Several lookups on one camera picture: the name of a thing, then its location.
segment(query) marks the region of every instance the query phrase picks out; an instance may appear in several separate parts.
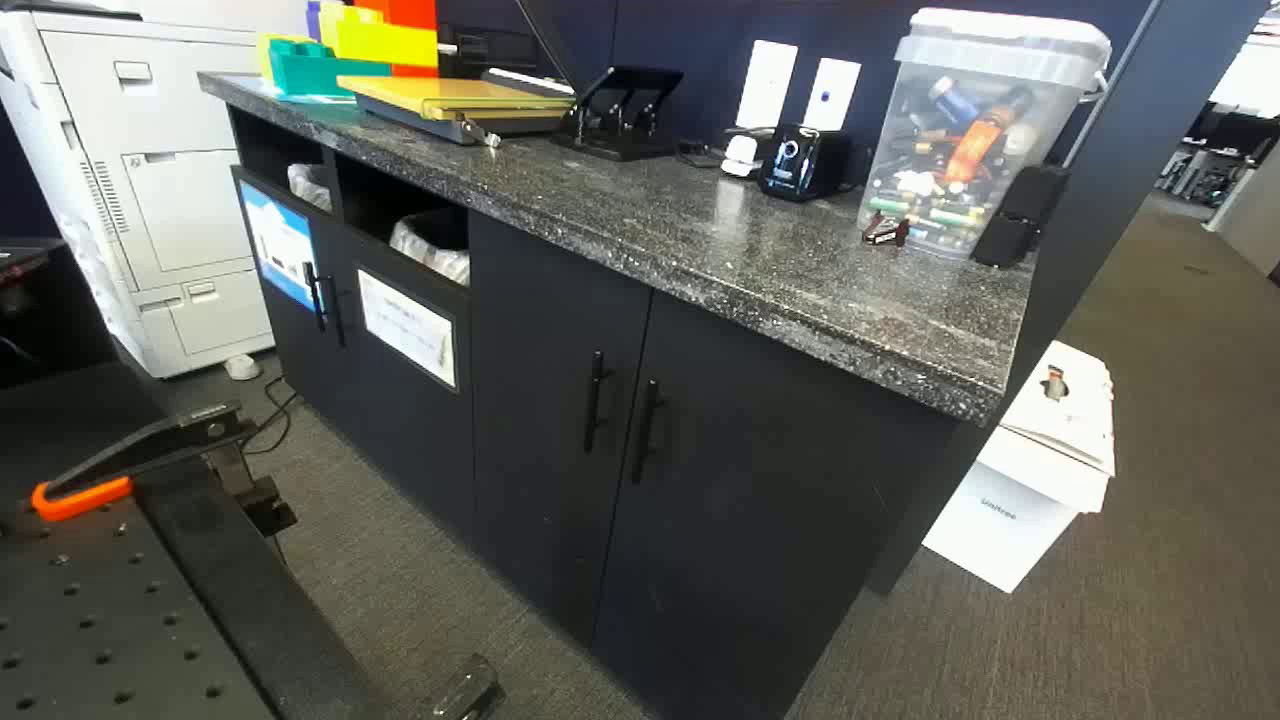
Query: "cabinet handle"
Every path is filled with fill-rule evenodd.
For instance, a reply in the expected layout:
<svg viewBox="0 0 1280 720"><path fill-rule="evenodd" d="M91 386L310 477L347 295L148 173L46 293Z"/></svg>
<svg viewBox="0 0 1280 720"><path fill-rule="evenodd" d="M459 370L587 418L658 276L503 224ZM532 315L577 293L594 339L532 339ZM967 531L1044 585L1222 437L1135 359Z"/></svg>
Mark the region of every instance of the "cabinet handle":
<svg viewBox="0 0 1280 720"><path fill-rule="evenodd" d="M318 331L327 331L327 327L324 327L324 302L318 302L318 276L317 276L317 264L305 264L305 281L309 281L309 293L310 293L310 307L317 307L310 315L317 315L317 327L318 327Z"/></svg>
<svg viewBox="0 0 1280 720"><path fill-rule="evenodd" d="M318 281L318 289L327 289L327 320L330 320L330 331L335 331L335 346L347 346L347 327L344 327L344 302L335 295L335 281Z"/></svg>
<svg viewBox="0 0 1280 720"><path fill-rule="evenodd" d="M603 353L591 354L591 370L587 370L587 418L583 418L583 457L594 451L594 426L608 426L608 418L598 418L598 386L610 379L610 369L603 363Z"/></svg>
<svg viewBox="0 0 1280 720"><path fill-rule="evenodd" d="M634 439L634 457L632 457L632 485L642 478L642 459L651 457L651 418L655 418L658 405L662 405L658 379L646 379L642 398L640 398L640 439Z"/></svg>

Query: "white printer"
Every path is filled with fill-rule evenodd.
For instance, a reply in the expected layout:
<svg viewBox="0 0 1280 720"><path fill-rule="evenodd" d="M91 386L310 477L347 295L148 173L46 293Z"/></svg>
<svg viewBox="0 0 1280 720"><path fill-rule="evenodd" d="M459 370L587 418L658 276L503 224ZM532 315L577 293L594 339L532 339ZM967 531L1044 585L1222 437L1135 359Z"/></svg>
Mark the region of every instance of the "white printer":
<svg viewBox="0 0 1280 720"><path fill-rule="evenodd" d="M0 99L107 331L148 374L270 346L228 162L195 73L255 73L300 0L0 0Z"/></svg>

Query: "orange handle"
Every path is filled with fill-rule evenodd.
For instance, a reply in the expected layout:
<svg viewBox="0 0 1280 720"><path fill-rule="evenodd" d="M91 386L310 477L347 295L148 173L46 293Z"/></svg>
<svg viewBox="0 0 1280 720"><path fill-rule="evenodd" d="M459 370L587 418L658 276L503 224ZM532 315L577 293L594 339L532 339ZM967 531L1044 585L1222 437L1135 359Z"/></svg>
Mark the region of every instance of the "orange handle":
<svg viewBox="0 0 1280 720"><path fill-rule="evenodd" d="M73 516L96 513L96 506L117 505L125 494L131 494L131 478L127 477L111 477L102 485L91 485L82 492L55 494L55 499L46 494L46 485L37 485L30 487L30 506L37 506L37 516L42 525L64 525Z"/></svg>

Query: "granite countertop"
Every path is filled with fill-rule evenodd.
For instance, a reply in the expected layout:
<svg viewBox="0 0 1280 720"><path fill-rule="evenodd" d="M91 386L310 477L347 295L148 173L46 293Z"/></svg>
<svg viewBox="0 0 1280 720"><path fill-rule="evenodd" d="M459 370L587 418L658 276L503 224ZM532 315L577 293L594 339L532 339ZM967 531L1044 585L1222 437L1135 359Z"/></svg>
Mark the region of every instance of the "granite countertop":
<svg viewBox="0 0 1280 720"><path fill-rule="evenodd" d="M997 418L1033 268L861 245L857 201L788 203L688 159L594 159L551 140L456 146L354 104L274 99L201 74L224 104L700 302L889 392Z"/></svg>

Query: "white box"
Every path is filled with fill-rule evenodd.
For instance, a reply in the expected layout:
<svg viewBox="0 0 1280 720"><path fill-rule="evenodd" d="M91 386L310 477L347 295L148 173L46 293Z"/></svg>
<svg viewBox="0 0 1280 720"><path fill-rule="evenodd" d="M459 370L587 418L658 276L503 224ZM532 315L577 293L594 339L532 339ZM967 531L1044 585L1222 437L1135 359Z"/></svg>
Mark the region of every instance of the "white box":
<svg viewBox="0 0 1280 720"><path fill-rule="evenodd" d="M1017 590L1076 513L1098 513L1116 477L1110 370L1052 345L981 459L922 535L922 549Z"/></svg>

